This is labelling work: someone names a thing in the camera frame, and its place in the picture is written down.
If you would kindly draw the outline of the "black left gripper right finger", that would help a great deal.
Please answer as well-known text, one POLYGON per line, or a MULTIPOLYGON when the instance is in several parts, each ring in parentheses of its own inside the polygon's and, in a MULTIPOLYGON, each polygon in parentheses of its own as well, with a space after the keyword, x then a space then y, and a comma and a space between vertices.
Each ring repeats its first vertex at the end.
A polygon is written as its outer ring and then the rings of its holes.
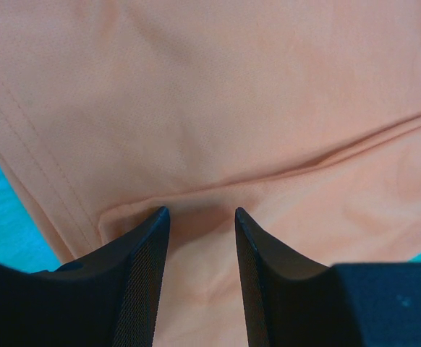
POLYGON ((327 267, 242 208, 235 234, 250 346, 421 346, 421 262, 327 267))

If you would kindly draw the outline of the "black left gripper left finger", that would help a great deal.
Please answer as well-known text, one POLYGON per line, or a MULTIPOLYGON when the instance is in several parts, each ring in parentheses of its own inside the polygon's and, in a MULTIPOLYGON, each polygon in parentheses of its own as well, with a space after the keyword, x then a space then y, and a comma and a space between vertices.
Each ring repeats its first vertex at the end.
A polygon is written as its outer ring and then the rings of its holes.
POLYGON ((169 234, 161 207, 54 271, 0 264, 0 346, 151 346, 169 234))

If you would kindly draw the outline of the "orange t shirt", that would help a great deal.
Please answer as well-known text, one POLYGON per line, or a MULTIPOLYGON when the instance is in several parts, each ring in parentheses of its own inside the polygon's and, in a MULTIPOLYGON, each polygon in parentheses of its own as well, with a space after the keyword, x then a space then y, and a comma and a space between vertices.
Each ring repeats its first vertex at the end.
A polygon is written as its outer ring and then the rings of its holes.
POLYGON ((234 213, 421 253, 421 1, 0 1, 0 166, 62 261, 158 206, 155 346, 246 346, 234 213))

